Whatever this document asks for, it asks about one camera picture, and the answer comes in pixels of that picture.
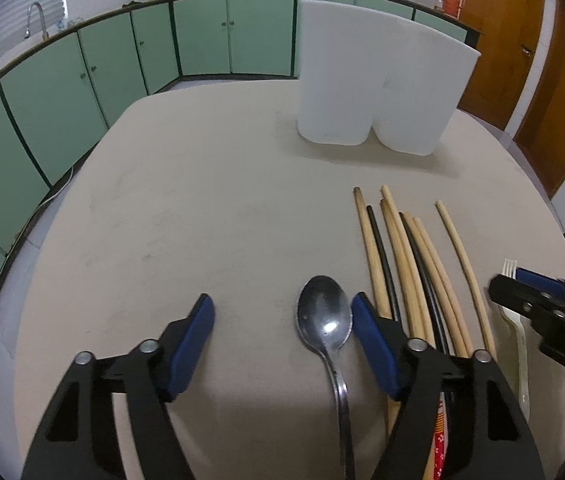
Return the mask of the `metal spoon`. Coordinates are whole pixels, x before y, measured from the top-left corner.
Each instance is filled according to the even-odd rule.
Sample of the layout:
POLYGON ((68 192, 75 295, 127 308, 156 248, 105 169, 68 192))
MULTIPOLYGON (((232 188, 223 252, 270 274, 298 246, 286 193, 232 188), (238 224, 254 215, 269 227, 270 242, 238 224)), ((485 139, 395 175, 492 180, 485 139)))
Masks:
POLYGON ((339 351, 352 332, 353 314, 347 295, 333 278, 316 275, 304 285, 297 303, 296 326, 302 342, 325 363, 336 403, 343 478, 355 479, 348 387, 338 363, 339 351))

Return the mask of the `wooden door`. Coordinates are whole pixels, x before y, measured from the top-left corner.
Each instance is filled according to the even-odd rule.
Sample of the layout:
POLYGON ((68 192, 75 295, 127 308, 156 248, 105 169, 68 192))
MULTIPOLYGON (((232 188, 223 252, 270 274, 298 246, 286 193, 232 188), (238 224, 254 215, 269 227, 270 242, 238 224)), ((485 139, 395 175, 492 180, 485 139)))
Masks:
POLYGON ((554 196, 565 180, 565 0, 557 0, 547 59, 515 143, 554 196))
POLYGON ((459 107, 504 129, 537 50, 544 0, 465 0, 461 23, 479 32, 480 58, 459 107))

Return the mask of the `plain bamboo chopstick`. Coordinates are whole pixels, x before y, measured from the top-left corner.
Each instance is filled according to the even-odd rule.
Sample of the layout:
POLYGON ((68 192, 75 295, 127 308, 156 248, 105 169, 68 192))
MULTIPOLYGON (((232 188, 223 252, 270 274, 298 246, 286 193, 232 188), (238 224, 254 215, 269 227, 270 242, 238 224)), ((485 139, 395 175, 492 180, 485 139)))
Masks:
POLYGON ((383 275, 383 267, 381 266, 378 247, 373 229, 371 229, 371 220, 369 220, 363 193, 358 186, 353 188, 353 196, 366 250, 375 308, 382 318, 389 318, 389 320, 391 320, 391 304, 387 292, 385 276, 383 275))
POLYGON ((414 221, 419 234, 424 239, 429 255, 437 268, 442 286, 447 294, 447 302, 450 304, 449 310, 453 311, 453 321, 447 322, 447 327, 455 327, 455 330, 458 333, 458 338, 463 341, 463 350, 458 350, 458 353, 467 358, 467 356, 470 356, 470 354, 473 353, 473 341, 469 334, 463 310, 461 310, 461 304, 458 301, 452 281, 449 274, 447 274, 447 270, 445 270, 445 266, 440 258, 439 252, 437 251, 437 248, 435 248, 435 245, 433 245, 424 223, 418 217, 415 217, 414 221))
POLYGON ((496 345, 487 307, 485 307, 482 292, 479 288, 479 283, 475 271, 473 271, 473 266, 471 265, 471 262, 469 260, 466 248, 463 244, 463 241, 461 240, 461 237, 459 236, 459 233, 449 212, 447 211, 447 207, 445 207, 442 200, 437 200, 435 202, 435 207, 437 207, 437 211, 439 212, 445 229, 447 229, 447 234, 449 234, 457 258, 459 260, 459 263, 461 264, 461 269, 463 269, 463 272, 465 274, 465 278, 470 290, 470 295, 471 298, 473 298, 473 307, 475 307, 475 310, 477 312, 477 318, 479 321, 483 342, 485 344, 485 349, 488 350, 493 358, 496 358, 496 345))

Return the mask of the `white plastic fork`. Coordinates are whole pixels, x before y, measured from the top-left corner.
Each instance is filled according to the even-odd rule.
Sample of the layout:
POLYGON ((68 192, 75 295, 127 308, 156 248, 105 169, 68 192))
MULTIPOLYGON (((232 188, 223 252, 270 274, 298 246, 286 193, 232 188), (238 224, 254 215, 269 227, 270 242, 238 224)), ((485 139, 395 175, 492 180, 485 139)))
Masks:
POLYGON ((518 400, 522 414, 525 419, 530 418, 530 391, 529 391, 529 358, 525 326, 523 326, 521 315, 515 311, 499 305, 501 315, 509 327, 513 330, 517 348, 517 370, 518 370, 518 400))

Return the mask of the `black chopstick gold band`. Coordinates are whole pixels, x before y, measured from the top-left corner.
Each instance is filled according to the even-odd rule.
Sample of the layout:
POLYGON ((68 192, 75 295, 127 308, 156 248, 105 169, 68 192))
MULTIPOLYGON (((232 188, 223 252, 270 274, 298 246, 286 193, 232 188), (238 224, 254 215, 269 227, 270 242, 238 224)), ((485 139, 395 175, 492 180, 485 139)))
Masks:
POLYGON ((444 324, 442 320, 442 314, 440 311, 440 305, 431 281, 430 273, 425 265, 423 255, 421 255, 420 249, 415 240, 415 236, 412 233, 411 228, 407 225, 407 220, 404 212, 400 214, 407 239, 409 240, 409 245, 411 245, 412 252, 414 255, 416 268, 419 274, 420 284, 423 288, 424 296, 426 299, 428 318, 432 328, 433 338, 435 338, 435 348, 443 352, 447 356, 450 354, 449 340, 447 339, 447 334, 444 330, 444 324))

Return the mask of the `green lower kitchen cabinets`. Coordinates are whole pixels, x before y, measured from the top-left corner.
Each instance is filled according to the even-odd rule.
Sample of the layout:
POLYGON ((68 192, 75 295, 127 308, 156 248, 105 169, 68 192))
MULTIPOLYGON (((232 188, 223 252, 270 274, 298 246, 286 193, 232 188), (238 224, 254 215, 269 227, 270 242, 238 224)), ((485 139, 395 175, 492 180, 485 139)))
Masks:
MULTIPOLYGON (((158 0, 93 18, 0 71, 0 274, 44 197, 127 107, 183 78, 291 78, 304 0, 158 0)), ((479 32, 405 0, 357 4, 476 47, 479 32)))

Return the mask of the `white twin utensil holder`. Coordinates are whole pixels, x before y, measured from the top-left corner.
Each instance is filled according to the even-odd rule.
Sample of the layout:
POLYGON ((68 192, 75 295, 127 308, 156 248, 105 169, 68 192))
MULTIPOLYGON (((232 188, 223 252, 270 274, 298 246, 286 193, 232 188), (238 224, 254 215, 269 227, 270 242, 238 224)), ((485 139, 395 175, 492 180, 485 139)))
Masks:
POLYGON ((392 151, 428 156, 479 58, 478 50, 407 18, 304 0, 300 136, 317 144, 355 146, 375 134, 392 151))

